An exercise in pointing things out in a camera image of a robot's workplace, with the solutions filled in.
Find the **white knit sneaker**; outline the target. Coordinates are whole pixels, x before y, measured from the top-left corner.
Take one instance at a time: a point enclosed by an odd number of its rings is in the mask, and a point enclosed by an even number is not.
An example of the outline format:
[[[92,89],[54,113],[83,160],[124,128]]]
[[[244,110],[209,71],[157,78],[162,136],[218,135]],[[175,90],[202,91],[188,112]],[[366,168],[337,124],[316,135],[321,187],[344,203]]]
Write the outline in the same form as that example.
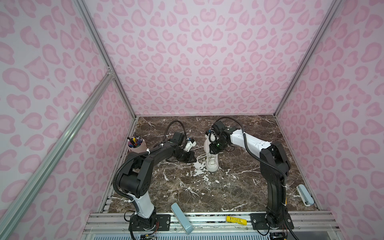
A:
[[[209,172],[216,172],[219,169],[219,159],[218,155],[214,155],[210,153],[210,141],[208,138],[205,139],[204,142],[204,151],[206,154],[206,169]]]

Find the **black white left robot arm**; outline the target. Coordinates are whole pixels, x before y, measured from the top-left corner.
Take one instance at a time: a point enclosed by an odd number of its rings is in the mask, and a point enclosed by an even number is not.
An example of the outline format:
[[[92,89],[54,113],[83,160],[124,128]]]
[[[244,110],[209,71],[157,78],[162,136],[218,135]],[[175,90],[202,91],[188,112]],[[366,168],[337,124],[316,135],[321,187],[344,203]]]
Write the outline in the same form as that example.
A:
[[[113,177],[114,191],[134,204],[135,212],[129,219],[129,231],[159,231],[163,224],[152,204],[148,190],[154,167],[169,158],[181,163],[195,163],[195,152],[185,150],[180,144],[164,141],[142,153],[129,153]]]

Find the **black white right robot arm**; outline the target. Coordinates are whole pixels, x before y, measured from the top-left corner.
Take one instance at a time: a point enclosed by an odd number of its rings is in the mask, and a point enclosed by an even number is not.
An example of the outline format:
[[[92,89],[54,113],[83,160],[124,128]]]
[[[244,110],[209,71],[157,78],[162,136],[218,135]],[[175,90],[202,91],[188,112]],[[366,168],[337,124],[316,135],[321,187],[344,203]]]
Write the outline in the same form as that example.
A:
[[[270,143],[244,133],[241,129],[224,128],[206,131],[210,154],[218,154],[229,145],[244,148],[260,162],[260,172],[267,182],[268,202],[264,223],[271,229],[280,228],[288,217],[287,178],[291,168],[281,143]]]

